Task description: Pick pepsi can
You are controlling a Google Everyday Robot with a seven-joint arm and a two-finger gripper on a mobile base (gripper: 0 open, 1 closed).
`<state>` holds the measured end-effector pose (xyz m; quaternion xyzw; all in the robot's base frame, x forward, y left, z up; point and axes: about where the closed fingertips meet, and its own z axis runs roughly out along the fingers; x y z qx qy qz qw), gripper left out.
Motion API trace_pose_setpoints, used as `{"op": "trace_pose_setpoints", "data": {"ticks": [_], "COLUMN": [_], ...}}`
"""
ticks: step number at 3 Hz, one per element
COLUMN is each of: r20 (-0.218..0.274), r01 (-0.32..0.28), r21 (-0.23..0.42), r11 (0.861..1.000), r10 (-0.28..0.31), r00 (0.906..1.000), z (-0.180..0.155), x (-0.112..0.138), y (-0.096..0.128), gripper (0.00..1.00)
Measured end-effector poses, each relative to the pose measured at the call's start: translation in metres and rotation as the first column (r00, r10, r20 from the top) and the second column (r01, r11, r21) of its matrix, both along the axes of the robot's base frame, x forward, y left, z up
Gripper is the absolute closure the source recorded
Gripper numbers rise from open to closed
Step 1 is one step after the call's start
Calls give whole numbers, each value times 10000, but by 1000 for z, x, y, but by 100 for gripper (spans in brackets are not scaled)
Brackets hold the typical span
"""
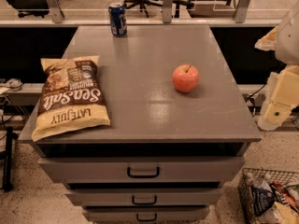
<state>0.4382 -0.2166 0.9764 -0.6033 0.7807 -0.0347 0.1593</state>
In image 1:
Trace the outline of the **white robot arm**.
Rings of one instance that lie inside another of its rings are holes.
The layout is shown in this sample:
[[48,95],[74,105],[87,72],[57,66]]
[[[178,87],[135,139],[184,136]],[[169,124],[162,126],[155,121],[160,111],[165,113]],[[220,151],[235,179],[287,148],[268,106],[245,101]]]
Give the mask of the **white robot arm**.
[[258,126],[265,131],[280,127],[299,106],[299,2],[284,16],[280,25],[260,38],[254,48],[275,52],[286,64],[279,73],[271,72]]

